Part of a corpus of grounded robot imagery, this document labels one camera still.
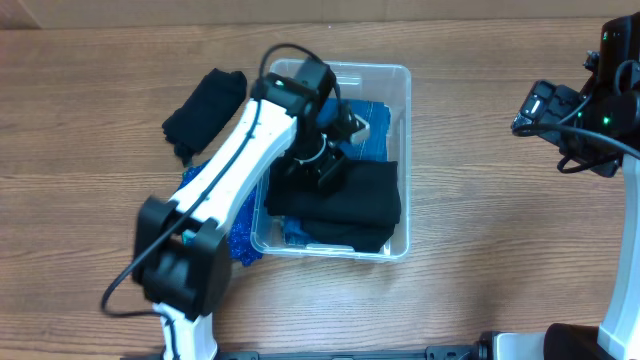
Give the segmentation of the black cloth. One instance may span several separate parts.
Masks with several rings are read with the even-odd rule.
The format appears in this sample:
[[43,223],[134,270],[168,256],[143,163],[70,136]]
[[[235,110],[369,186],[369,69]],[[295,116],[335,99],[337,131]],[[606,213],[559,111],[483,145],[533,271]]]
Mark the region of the black cloth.
[[302,230],[319,243],[349,246],[356,252],[378,253],[393,236],[395,226],[303,220]]
[[353,160],[334,186],[272,174],[264,200],[270,216],[331,225],[390,227],[401,220],[398,163]]

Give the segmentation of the blue denim jeans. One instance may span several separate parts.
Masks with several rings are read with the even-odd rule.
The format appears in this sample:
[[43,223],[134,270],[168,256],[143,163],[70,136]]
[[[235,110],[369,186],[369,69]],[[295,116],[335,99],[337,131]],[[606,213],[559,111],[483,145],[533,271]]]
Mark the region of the blue denim jeans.
[[[362,117],[370,125],[369,137],[358,144],[343,142],[339,148],[350,160],[386,162],[387,132],[391,122],[391,112],[383,102],[348,99],[347,103],[355,115]],[[284,241],[288,245],[307,245],[316,240],[302,228],[302,220],[296,217],[284,219]]]

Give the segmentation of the blue sequin fabric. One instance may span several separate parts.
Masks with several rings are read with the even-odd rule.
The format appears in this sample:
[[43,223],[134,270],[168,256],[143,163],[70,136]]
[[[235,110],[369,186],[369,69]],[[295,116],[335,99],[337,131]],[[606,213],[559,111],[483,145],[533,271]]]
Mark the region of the blue sequin fabric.
[[[182,181],[178,190],[189,184],[204,169],[209,161],[201,165],[189,167],[182,173]],[[239,261],[243,266],[248,267],[256,260],[262,258],[262,253],[257,251],[251,244],[250,234],[253,222],[253,213],[256,200],[256,188],[249,193],[243,202],[239,212],[229,231],[227,242],[230,247],[230,255],[233,260]],[[185,230],[181,235],[184,245],[192,245],[195,233]]]

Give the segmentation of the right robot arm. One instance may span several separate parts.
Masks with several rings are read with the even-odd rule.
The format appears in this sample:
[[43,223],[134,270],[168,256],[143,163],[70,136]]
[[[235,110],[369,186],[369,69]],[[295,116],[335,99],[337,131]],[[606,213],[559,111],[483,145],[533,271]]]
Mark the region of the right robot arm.
[[538,80],[511,132],[556,146],[562,174],[623,177],[622,238],[611,300],[597,326],[554,323],[543,332],[495,333],[481,359],[636,359],[639,356],[639,16],[604,23],[583,63],[580,90]]

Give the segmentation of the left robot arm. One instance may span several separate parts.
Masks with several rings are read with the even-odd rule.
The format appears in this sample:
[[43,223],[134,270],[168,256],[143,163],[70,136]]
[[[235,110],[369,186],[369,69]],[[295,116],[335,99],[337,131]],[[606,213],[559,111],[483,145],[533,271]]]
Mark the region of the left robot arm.
[[346,161],[337,145],[360,129],[347,111],[338,115],[345,131],[318,127],[321,108],[338,90],[326,66],[300,69],[292,77],[263,76],[204,169],[168,201],[150,197],[143,203],[129,273],[161,320],[161,358],[215,358],[212,315],[231,272],[226,237],[269,167],[283,160],[285,175],[299,175],[313,189],[337,180]]

